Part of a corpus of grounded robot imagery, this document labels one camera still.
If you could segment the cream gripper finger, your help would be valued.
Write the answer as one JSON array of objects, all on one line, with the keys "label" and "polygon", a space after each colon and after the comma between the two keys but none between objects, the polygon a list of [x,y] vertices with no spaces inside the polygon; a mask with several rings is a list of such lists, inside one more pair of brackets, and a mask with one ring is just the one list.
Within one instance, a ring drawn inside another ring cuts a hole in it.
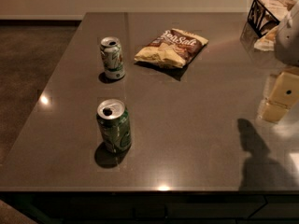
[{"label": "cream gripper finger", "polygon": [[299,74],[282,71],[265,82],[261,100],[261,119],[278,123],[299,101]]}]

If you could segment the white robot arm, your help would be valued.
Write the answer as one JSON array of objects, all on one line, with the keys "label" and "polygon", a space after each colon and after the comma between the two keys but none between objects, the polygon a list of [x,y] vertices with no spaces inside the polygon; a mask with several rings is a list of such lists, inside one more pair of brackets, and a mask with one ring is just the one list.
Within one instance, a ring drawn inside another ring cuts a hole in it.
[{"label": "white robot arm", "polygon": [[275,57],[286,68],[266,80],[259,116],[278,123],[299,101],[299,2],[278,26]]}]

